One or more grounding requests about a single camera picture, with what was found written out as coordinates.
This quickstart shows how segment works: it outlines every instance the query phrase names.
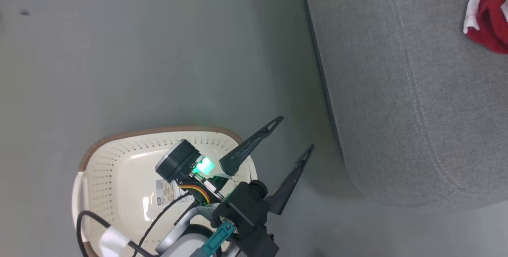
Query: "white plastic basket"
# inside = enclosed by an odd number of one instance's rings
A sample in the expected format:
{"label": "white plastic basket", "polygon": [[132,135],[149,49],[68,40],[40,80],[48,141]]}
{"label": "white plastic basket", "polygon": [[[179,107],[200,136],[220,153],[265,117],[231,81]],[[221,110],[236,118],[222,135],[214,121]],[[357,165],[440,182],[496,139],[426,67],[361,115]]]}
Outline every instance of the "white plastic basket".
{"label": "white plastic basket", "polygon": [[[95,143],[83,157],[74,181],[72,193],[72,215],[74,226],[81,210],[90,210],[100,215],[115,228],[135,242],[139,242],[151,222],[165,208],[158,205],[156,181],[162,179],[155,172],[155,165],[180,139],[187,139],[202,154],[209,157],[216,167],[210,176],[222,172],[217,161],[241,143],[241,139],[229,130],[217,127],[166,127],[122,133],[104,138]],[[221,191],[227,196],[240,182],[257,179],[252,158],[240,166],[240,170]],[[166,199],[174,199],[179,192],[166,185]],[[192,202],[188,197],[176,203],[158,221],[143,242],[143,247],[155,253],[154,249],[169,233],[173,223]],[[196,219],[210,228],[205,219]],[[98,242],[106,230],[100,224],[84,220],[83,237],[89,256],[101,256]],[[126,248],[122,256],[130,257],[134,251]]]}

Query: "glowing green led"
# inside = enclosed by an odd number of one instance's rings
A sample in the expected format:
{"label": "glowing green led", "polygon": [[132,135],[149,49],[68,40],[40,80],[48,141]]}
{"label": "glowing green led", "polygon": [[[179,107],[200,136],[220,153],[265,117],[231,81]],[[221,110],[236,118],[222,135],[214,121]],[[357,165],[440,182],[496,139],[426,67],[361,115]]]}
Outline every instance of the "glowing green led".
{"label": "glowing green led", "polygon": [[210,174],[210,172],[215,166],[216,165],[214,165],[214,163],[212,163],[212,161],[210,161],[209,158],[205,157],[203,160],[201,160],[201,162],[199,162],[196,165],[196,167],[194,168],[194,170],[192,170],[192,172],[194,174],[197,174],[198,172],[202,172],[203,174]]}

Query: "product label inside basket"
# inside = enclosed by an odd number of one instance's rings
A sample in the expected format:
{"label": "product label inside basket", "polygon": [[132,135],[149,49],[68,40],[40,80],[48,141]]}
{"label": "product label inside basket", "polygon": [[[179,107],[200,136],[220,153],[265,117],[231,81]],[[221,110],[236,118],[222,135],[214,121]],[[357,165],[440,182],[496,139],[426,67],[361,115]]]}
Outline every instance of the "product label inside basket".
{"label": "product label inside basket", "polygon": [[[167,183],[164,179],[156,180],[156,200],[160,206],[167,206],[171,201],[174,201],[177,197],[184,195],[185,191],[181,190],[176,182],[172,181]],[[184,197],[178,203],[188,203],[194,201],[192,195]]]}

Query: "couch cushion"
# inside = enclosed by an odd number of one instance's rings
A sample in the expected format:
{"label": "couch cushion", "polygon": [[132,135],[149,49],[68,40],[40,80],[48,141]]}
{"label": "couch cushion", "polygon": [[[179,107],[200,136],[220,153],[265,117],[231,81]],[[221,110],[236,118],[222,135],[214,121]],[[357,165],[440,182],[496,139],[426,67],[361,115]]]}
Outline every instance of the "couch cushion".
{"label": "couch cushion", "polygon": [[387,205],[508,199],[508,56],[462,32],[468,0],[308,0],[344,161]]}

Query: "basket handle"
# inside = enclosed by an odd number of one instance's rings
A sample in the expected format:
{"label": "basket handle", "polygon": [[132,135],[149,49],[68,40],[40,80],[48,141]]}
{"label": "basket handle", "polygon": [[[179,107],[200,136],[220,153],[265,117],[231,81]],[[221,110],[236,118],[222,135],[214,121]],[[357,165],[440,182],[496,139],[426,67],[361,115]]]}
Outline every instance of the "basket handle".
{"label": "basket handle", "polygon": [[[72,187],[72,220],[74,221],[74,228],[78,222],[78,214],[81,210],[79,200],[81,199],[81,186],[83,185],[83,172],[78,172],[76,179],[74,179],[74,186]],[[87,236],[81,230],[81,237],[83,242],[87,242]]]}

